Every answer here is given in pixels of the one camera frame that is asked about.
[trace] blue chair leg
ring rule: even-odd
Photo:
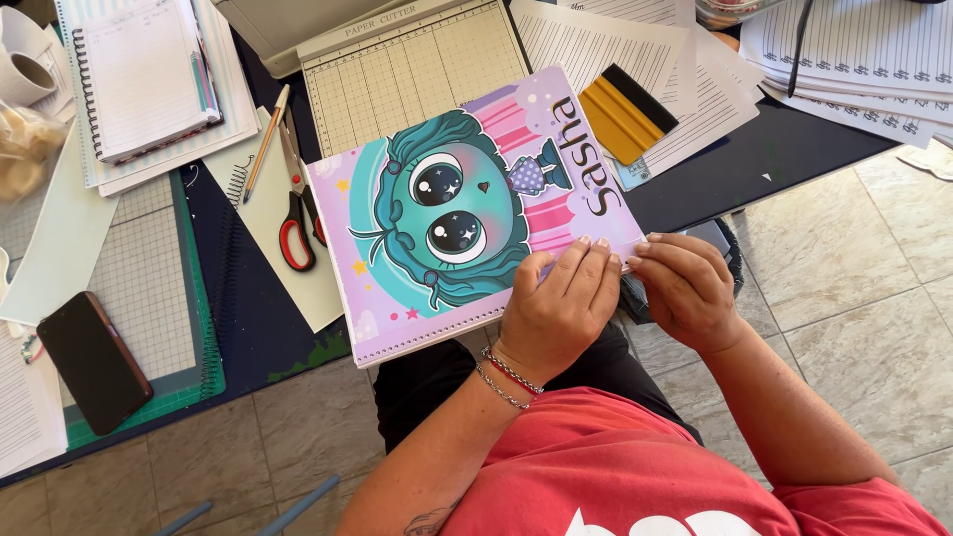
[[[191,512],[169,523],[165,528],[153,534],[153,536],[172,536],[178,529],[188,525],[189,523],[194,521],[195,518],[197,518],[198,516],[204,514],[205,512],[211,509],[212,509],[212,502],[206,501],[205,503],[202,503],[201,505],[196,506]]]
[[[312,491],[300,501],[298,501],[294,506],[291,507],[287,512],[278,516],[278,519],[272,521],[272,523],[261,530],[261,532],[255,534],[255,536],[276,536],[286,526],[290,525],[292,521],[297,519],[297,517],[304,513],[305,510],[311,507],[318,499],[324,496],[325,493],[331,491],[331,488],[336,486],[337,483],[341,482],[341,478],[337,475],[332,475],[331,478],[324,481],[324,484],[317,487],[315,491]]]

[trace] black pants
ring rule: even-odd
[[[387,452],[450,398],[473,370],[474,357],[456,340],[382,363],[374,382],[374,398],[377,430],[384,437]],[[628,341],[612,322],[572,366],[543,386],[547,391],[570,387],[595,387],[637,402],[685,428],[701,444],[699,431],[672,409],[642,365],[629,354]]]

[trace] smartphone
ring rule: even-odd
[[[146,376],[92,292],[40,320],[36,335],[96,435],[112,432],[152,398]]]

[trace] table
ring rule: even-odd
[[[254,104],[270,109],[282,86],[290,84],[291,111],[302,157],[307,162],[318,160],[320,152],[314,121],[301,73],[280,81],[273,79],[252,48],[234,31],[233,37]],[[758,108],[760,115],[757,118],[679,166],[624,194],[626,203],[644,231],[673,232],[692,227],[899,145],[873,134],[786,108],[770,98],[765,98]],[[770,175],[771,179],[768,180],[763,174]],[[206,284],[209,285],[209,277],[214,277],[218,267],[211,265],[206,258],[202,258],[202,263]],[[280,281],[268,268],[264,257],[261,256],[255,266],[248,268],[265,276],[258,277],[263,280],[253,295],[242,297],[243,300],[255,301],[260,305],[255,312],[258,317],[254,320],[258,332],[243,335],[247,338],[235,351],[226,352],[223,348],[227,389],[222,395],[0,479],[0,487],[69,464],[92,452],[230,402],[276,381],[286,380],[310,368],[301,366],[301,363],[307,362],[316,343],[334,349],[333,355],[329,356],[331,359],[342,358],[348,353],[346,346],[350,343],[343,318],[321,333],[312,334]],[[283,346],[275,348],[271,344],[273,340],[282,340]],[[264,350],[269,351],[271,359],[261,359]],[[275,362],[275,357],[284,361]]]

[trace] hand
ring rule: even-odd
[[[735,281],[704,240],[653,233],[629,258],[649,312],[665,333],[700,354],[731,348],[750,331],[735,310]]]
[[[537,387],[569,368],[616,311],[618,254],[604,239],[589,244],[589,237],[573,242],[542,283],[552,254],[533,253],[517,268],[493,352]]]

